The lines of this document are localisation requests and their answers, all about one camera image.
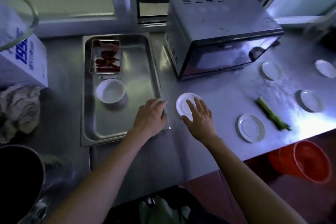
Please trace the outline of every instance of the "red bucket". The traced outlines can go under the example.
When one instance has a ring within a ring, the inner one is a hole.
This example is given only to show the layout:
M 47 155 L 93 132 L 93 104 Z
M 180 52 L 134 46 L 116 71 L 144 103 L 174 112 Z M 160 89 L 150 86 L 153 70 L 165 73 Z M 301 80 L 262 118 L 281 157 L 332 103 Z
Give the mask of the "red bucket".
M 299 141 L 268 153 L 273 168 L 282 173 L 327 183 L 331 178 L 331 163 L 324 151 L 310 141 Z

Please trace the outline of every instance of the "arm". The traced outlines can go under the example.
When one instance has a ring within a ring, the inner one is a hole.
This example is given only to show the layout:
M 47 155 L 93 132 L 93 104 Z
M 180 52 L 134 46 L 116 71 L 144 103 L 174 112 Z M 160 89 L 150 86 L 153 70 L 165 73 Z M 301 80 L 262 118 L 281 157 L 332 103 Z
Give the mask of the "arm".
M 56 209 L 46 224 L 101 224 L 117 196 L 124 176 L 140 148 L 166 123 L 167 102 L 151 99 L 139 108 L 134 127 L 115 150 Z
M 212 113 L 203 100 L 187 101 L 193 122 L 182 119 L 191 134 L 210 151 L 249 223 L 306 223 L 303 218 L 251 171 L 216 134 Z

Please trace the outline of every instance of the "green vegetable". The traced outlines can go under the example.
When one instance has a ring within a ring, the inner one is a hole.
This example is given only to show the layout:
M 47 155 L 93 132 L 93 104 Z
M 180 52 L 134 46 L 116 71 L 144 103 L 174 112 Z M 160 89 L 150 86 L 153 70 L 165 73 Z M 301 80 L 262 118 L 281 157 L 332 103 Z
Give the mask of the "green vegetable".
M 291 127 L 287 123 L 284 123 L 281 118 L 271 110 L 262 97 L 257 99 L 257 103 L 262 107 L 268 118 L 273 121 L 279 130 L 287 129 L 288 131 L 292 131 Z

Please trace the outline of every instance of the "black pot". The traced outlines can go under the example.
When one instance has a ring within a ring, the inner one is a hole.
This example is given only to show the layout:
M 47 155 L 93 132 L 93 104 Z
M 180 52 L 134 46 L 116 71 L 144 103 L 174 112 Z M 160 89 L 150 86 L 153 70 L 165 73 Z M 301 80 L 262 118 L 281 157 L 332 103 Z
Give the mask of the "black pot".
M 0 147 L 0 216 L 8 224 L 38 224 L 52 195 L 73 177 L 71 162 L 39 156 L 23 145 Z

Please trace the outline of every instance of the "microwave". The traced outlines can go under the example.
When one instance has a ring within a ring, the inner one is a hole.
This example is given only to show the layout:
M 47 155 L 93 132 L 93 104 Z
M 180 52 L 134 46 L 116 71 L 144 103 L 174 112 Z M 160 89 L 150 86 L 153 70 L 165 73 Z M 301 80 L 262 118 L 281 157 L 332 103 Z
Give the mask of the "microwave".
M 242 69 L 284 31 L 258 0 L 170 0 L 166 48 L 178 79 Z

